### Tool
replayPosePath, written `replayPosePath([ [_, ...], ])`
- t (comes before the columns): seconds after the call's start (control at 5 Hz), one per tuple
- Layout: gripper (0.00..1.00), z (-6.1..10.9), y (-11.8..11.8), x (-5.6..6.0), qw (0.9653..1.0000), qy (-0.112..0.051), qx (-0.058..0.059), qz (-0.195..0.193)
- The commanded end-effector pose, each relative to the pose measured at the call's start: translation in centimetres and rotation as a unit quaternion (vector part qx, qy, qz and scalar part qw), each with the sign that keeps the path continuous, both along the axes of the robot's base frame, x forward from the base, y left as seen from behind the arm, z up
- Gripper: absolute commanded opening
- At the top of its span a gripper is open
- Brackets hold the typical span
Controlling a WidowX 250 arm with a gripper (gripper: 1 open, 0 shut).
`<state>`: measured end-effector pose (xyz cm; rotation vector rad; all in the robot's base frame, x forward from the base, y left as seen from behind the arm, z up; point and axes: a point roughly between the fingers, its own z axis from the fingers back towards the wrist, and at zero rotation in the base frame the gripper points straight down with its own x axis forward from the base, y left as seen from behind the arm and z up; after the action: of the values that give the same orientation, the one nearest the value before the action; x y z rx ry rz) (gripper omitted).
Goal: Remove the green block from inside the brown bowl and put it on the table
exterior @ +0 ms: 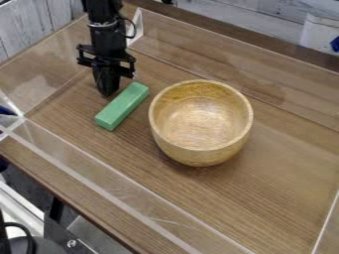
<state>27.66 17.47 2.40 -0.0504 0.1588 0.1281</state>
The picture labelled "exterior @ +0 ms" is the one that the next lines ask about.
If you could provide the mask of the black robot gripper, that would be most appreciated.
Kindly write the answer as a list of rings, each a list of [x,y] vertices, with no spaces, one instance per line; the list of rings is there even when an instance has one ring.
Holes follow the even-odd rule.
[[[136,58],[127,53],[127,32],[121,23],[89,24],[91,44],[77,45],[77,62],[92,69],[101,95],[119,90],[120,77],[133,77]]]

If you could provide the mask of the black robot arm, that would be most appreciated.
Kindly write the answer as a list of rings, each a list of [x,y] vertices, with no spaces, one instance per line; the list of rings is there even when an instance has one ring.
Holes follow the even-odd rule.
[[[77,44],[77,63],[91,68],[99,93],[109,97],[117,90],[120,78],[133,78],[136,58],[127,52],[125,22],[120,14],[121,0],[81,0],[88,17],[91,44]]]

